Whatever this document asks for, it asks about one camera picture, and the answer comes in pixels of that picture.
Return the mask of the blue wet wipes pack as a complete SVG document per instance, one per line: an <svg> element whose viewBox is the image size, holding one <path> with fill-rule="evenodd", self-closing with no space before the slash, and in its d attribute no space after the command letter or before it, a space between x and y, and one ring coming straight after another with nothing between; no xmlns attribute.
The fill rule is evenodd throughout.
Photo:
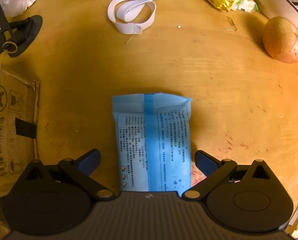
<svg viewBox="0 0 298 240"><path fill-rule="evenodd" d="M122 191L182 195L191 186L191 99L165 93L112 98Z"/></svg>

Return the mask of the open cardboard tray box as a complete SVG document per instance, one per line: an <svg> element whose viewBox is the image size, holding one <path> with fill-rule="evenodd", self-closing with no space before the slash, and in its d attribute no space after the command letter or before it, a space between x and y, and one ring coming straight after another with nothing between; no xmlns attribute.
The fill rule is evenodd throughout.
<svg viewBox="0 0 298 240"><path fill-rule="evenodd" d="M39 84L0 64L0 198L37 158Z"/></svg>

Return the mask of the red apple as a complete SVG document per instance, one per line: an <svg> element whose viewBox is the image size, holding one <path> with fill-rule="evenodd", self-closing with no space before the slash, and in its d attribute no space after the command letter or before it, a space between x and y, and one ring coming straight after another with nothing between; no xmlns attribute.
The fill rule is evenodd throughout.
<svg viewBox="0 0 298 240"><path fill-rule="evenodd" d="M298 63L298 28L287 18L274 17L266 23L263 45L272 58L283 63Z"/></svg>

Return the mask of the black phone stand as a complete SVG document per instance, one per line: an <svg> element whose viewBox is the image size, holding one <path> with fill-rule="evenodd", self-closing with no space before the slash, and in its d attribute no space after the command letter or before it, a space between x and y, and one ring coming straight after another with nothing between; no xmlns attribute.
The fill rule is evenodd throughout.
<svg viewBox="0 0 298 240"><path fill-rule="evenodd" d="M10 57L21 55L37 37L42 22L40 15L8 22L0 5L0 54L6 52Z"/></svg>

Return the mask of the metal paper clip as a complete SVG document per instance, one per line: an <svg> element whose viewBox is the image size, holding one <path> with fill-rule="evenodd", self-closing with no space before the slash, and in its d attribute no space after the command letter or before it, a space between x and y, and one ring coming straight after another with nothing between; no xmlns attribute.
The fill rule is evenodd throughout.
<svg viewBox="0 0 298 240"><path fill-rule="evenodd" d="M227 20L228 20L228 23L229 23L229 27L225 28L225 30L227 31L237 31L237 27L233 21L233 19L229 16L227 16Z"/></svg>

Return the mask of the green tissue pack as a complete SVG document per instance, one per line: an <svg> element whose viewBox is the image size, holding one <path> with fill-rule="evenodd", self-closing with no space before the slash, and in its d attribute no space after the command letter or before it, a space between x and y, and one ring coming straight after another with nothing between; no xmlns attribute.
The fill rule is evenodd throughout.
<svg viewBox="0 0 298 240"><path fill-rule="evenodd" d="M245 12L259 11L257 4L254 1L239 0L231 7L232 11L241 10Z"/></svg>

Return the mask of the white elastic band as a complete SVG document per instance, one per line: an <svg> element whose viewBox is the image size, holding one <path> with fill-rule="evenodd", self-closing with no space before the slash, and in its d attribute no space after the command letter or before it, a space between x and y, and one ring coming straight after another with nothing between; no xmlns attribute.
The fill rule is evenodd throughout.
<svg viewBox="0 0 298 240"><path fill-rule="evenodd" d="M134 23L142 9L148 6L149 18L142 23ZM155 20L157 5L154 0L112 0L108 6L108 19L116 29L126 35L141 35Z"/></svg>

